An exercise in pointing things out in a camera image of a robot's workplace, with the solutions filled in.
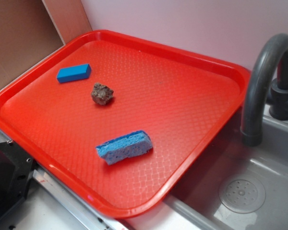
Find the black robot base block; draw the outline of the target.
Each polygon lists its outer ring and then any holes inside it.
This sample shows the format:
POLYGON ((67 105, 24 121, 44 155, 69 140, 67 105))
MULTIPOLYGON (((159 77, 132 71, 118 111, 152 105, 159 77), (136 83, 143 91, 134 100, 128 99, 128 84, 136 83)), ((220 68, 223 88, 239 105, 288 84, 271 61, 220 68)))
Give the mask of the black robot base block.
POLYGON ((17 143, 0 143, 0 219, 26 200, 34 164, 17 143))

